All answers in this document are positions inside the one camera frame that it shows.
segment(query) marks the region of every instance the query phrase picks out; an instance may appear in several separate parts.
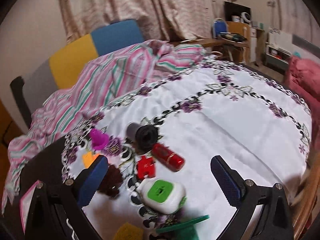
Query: pink striped blanket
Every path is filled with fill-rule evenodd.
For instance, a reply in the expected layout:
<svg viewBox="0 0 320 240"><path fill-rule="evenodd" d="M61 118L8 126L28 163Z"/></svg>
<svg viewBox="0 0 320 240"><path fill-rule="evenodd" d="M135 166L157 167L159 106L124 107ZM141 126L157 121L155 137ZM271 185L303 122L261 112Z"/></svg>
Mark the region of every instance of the pink striped blanket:
<svg viewBox="0 0 320 240"><path fill-rule="evenodd" d="M200 45L173 47L149 40L101 56L87 63L77 83L54 92L32 115L27 135L10 142L10 169L4 186L2 213L7 199L20 190L20 172L41 150L89 119L109 101L145 82L153 82L199 63L205 54Z"/></svg>

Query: curtain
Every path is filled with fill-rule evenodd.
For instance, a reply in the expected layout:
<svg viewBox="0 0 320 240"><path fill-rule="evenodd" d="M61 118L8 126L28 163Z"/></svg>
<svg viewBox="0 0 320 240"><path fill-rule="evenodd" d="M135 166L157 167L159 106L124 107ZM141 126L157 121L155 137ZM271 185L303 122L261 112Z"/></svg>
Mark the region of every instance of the curtain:
<svg viewBox="0 0 320 240"><path fill-rule="evenodd" d="M59 0L67 41L115 21L135 19L146 40L210 37L204 0Z"/></svg>

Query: dark red cloth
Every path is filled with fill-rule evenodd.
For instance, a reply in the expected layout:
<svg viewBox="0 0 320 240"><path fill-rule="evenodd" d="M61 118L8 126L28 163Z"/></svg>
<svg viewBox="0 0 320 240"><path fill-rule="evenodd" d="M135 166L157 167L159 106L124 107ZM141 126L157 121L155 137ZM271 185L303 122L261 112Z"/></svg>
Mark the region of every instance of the dark red cloth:
<svg viewBox="0 0 320 240"><path fill-rule="evenodd" d="M293 56L284 84L308 104L312 117L311 146L320 150L320 65L310 59Z"/></svg>

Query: red puzzle piece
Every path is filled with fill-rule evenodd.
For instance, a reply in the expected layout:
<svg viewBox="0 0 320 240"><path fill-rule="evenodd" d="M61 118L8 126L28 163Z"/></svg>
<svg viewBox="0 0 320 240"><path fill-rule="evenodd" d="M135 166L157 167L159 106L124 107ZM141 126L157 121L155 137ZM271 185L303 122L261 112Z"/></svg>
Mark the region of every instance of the red puzzle piece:
<svg viewBox="0 0 320 240"><path fill-rule="evenodd" d="M141 160L137 163L138 178L143 180L145 176L148 178L153 178L156 176L156 168L154 165L153 158L146 158L144 155L141 157Z"/></svg>

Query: yellow sponge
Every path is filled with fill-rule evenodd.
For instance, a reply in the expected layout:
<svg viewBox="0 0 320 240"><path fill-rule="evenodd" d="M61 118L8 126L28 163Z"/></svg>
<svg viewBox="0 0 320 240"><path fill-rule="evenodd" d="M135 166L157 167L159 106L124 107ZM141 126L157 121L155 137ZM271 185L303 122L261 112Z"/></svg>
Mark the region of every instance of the yellow sponge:
<svg viewBox="0 0 320 240"><path fill-rule="evenodd" d="M129 223L123 224L117 231L113 240L142 240L143 230Z"/></svg>

